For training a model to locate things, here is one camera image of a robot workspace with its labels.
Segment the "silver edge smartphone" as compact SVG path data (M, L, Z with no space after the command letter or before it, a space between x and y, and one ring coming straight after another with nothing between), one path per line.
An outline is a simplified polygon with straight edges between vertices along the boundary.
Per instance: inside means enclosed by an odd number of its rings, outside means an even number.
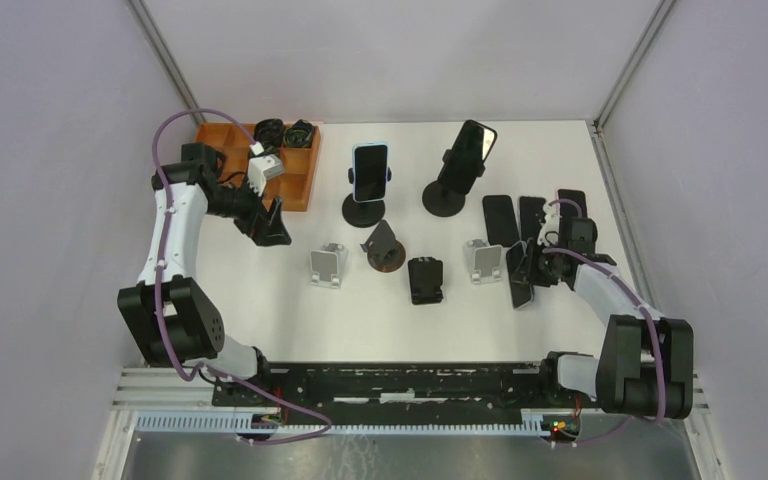
M514 310L524 308L533 299L533 286L527 278L527 243L519 241L505 254L511 304Z

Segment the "pink case smartphone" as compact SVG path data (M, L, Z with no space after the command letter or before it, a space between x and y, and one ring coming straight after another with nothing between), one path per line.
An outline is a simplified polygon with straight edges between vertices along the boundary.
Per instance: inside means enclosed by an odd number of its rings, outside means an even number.
M558 189L557 198L562 217L588 217L586 194L581 190Z

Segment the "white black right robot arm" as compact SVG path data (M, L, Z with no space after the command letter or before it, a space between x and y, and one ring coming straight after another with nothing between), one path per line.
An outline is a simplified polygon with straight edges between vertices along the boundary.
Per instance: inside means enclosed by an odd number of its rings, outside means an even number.
M556 244L531 238L517 248L514 277L529 287L565 284L605 326L593 357L552 352L550 373L537 382L540 400L562 408L577 393L606 413L685 419L693 408L694 332L688 321L664 316L622 278L615 260L596 250L593 220L560 221Z

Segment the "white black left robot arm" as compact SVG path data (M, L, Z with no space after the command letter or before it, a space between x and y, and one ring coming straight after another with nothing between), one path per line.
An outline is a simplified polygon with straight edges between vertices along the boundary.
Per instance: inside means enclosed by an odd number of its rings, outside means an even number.
M219 309L197 283L198 241L204 218L212 215L232 220L257 246L290 244L282 199L263 202L267 182L282 175L284 165L274 154L258 156L240 185L223 184L225 159L205 143L189 143L179 162L153 176L150 252L136 284L118 292L117 306L149 366L175 368L186 380L201 370L238 377L236 394L257 408L272 399L274 381L264 374L263 354L226 333Z

